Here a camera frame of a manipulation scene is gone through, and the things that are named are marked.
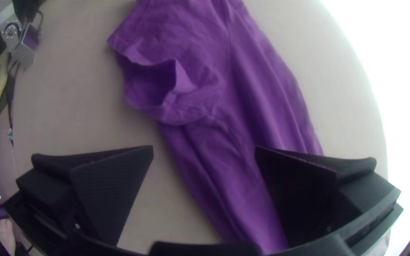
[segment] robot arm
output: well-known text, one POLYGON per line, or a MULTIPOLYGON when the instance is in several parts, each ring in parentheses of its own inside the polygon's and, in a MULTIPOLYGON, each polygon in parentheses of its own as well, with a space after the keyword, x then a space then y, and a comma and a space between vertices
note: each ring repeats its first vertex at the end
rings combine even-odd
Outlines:
POLYGON ((7 50, 11 53, 12 58, 18 61, 23 68, 28 68, 34 61, 35 50, 39 44, 38 31, 42 24, 35 28, 31 22, 26 19, 22 21, 15 13, 12 0, 0 0, 0 32, 2 39, 6 43, 7 50))

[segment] purple t-shirt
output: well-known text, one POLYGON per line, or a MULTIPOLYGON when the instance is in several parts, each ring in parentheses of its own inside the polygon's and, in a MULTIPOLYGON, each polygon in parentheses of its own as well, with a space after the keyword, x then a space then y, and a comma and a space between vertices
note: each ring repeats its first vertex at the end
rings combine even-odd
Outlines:
POLYGON ((221 236, 288 248, 254 147, 322 154, 297 81, 241 0, 139 0, 108 40, 221 236))

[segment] person's hand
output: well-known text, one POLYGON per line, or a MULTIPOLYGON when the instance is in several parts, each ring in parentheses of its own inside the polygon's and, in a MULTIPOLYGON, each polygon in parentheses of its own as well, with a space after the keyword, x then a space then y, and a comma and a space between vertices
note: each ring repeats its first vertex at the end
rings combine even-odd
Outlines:
POLYGON ((0 242, 9 255, 15 255, 15 237, 12 230, 12 221, 9 219, 0 219, 0 242))

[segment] bright window light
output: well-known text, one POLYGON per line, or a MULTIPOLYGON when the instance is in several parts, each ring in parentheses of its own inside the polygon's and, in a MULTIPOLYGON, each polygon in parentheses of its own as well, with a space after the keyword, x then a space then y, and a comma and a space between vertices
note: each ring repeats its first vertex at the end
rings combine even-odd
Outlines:
POLYGON ((386 255, 399 255, 410 241, 410 0, 322 2, 357 53, 379 105, 389 181, 401 190, 404 208, 386 255))

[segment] yellow object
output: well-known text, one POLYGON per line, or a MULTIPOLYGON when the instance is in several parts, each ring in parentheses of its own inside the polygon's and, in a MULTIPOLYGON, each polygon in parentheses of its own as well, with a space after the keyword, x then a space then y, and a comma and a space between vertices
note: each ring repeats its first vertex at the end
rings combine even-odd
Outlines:
POLYGON ((4 52, 0 55, 0 100, 1 100, 1 95, 2 92, 4 91, 4 88, 6 87, 7 83, 7 61, 9 58, 9 52, 4 50, 4 52))

